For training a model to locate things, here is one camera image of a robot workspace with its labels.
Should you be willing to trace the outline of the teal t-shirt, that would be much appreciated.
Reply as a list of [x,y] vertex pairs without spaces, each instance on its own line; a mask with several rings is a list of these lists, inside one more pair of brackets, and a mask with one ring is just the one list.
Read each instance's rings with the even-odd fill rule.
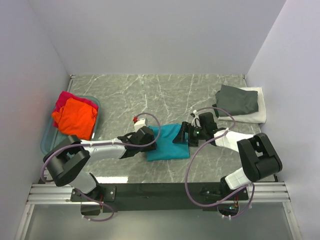
[[188,159],[190,151],[188,144],[173,143],[181,128],[181,124],[167,124],[160,127],[160,136],[156,141],[156,149],[146,153],[148,162],[160,160]]

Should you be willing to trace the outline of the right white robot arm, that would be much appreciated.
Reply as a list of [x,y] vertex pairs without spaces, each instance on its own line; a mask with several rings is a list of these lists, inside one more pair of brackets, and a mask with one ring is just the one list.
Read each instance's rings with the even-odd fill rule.
[[174,144],[187,143],[197,147],[200,140],[209,141],[215,147],[227,148],[239,153],[241,168],[220,179],[213,189],[204,189],[205,195],[230,200],[237,194],[237,189],[272,176],[283,169],[282,162],[265,133],[244,134],[219,128],[211,112],[191,114],[191,123],[182,122],[180,130],[172,140]]

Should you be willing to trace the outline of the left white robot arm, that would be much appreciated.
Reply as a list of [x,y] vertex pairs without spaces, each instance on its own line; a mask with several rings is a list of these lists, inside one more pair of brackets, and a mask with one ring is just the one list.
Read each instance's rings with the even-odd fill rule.
[[88,201],[94,201],[100,195],[99,183],[84,167],[94,161],[131,158],[153,151],[159,136],[147,126],[111,140],[88,141],[70,135],[45,155],[41,170],[49,171],[57,187],[70,185]]

